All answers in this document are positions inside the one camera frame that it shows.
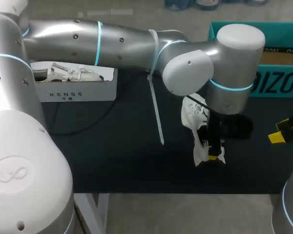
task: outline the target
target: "robotic arm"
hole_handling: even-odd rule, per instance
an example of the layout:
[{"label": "robotic arm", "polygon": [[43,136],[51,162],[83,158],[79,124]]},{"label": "robotic arm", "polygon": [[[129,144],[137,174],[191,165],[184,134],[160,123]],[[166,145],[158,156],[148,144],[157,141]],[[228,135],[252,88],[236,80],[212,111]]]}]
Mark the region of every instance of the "robotic arm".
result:
[{"label": "robotic arm", "polygon": [[265,44],[251,26],[232,24],[209,42],[179,31],[142,31],[83,19],[28,21],[27,0],[0,0],[0,234],[70,234],[68,163],[44,128],[28,58],[155,69],[186,96],[209,83],[208,132],[220,147],[220,115],[240,113]]}]

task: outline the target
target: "yellow object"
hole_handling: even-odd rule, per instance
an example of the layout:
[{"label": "yellow object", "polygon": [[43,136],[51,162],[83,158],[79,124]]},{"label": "yellow object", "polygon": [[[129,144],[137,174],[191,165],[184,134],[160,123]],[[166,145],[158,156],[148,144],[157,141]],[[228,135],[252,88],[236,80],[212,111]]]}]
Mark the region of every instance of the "yellow object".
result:
[{"label": "yellow object", "polygon": [[216,157],[216,156],[211,156],[211,155],[210,155],[210,156],[209,156],[209,159],[210,159],[210,160],[216,160],[217,157]]},{"label": "yellow object", "polygon": [[275,143],[285,143],[285,140],[284,140],[281,132],[277,132],[277,133],[270,134],[270,135],[268,135],[268,137],[269,137],[270,142],[272,144],[275,144]]},{"label": "yellow object", "polygon": [[280,129],[279,129],[279,127],[278,127],[278,124],[279,124],[279,123],[286,122],[286,121],[289,121],[289,118],[287,118],[287,119],[285,119],[285,120],[283,120],[283,121],[281,121],[281,122],[278,122],[278,123],[275,125],[275,126],[277,127],[278,131],[280,131]]}]

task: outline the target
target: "black table surface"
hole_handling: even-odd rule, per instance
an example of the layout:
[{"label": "black table surface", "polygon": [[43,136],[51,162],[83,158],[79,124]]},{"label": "black table surface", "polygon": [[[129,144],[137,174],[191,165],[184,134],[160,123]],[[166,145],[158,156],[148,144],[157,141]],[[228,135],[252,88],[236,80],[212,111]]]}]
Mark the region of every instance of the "black table surface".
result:
[{"label": "black table surface", "polygon": [[[250,98],[244,114],[254,122],[247,141],[225,142],[226,165],[195,167],[193,136],[181,124],[182,97],[153,80],[165,144],[146,75],[119,72],[118,98],[95,126],[53,136],[73,174],[76,193],[276,194],[293,171],[293,143],[270,144],[275,124],[293,116],[293,98]],[[111,101],[43,103],[50,131],[69,133],[98,120]]]}]

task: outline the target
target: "teal box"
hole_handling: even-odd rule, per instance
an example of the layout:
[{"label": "teal box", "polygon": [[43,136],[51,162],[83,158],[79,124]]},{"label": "teal box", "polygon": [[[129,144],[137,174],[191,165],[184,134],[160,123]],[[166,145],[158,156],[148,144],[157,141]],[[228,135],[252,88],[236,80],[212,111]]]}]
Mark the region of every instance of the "teal box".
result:
[{"label": "teal box", "polygon": [[[212,22],[209,40],[227,24],[243,23],[266,36],[264,51],[293,53],[293,22]],[[256,98],[293,98],[293,65],[259,65],[250,93]]]}]

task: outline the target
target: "circular logo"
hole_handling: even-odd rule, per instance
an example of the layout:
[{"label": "circular logo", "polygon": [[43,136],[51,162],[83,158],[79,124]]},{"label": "circular logo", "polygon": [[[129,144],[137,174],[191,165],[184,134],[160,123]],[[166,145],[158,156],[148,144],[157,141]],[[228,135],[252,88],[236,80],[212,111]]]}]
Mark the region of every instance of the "circular logo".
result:
[{"label": "circular logo", "polygon": [[0,193],[15,194],[26,189],[34,179],[28,159],[8,156],[0,159]]}]

